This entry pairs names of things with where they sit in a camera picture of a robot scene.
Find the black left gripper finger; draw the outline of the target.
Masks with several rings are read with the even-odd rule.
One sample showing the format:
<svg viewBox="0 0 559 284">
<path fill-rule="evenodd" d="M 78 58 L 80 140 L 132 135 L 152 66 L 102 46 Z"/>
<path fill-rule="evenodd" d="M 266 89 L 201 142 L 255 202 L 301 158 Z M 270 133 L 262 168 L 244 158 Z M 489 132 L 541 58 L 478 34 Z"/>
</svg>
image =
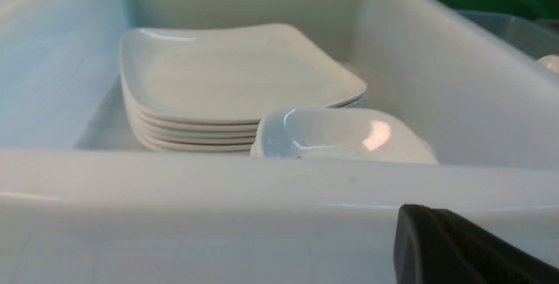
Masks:
<svg viewBox="0 0 559 284">
<path fill-rule="evenodd" d="M 556 284 L 559 271 L 447 209 L 400 206 L 398 284 Z"/>
</svg>

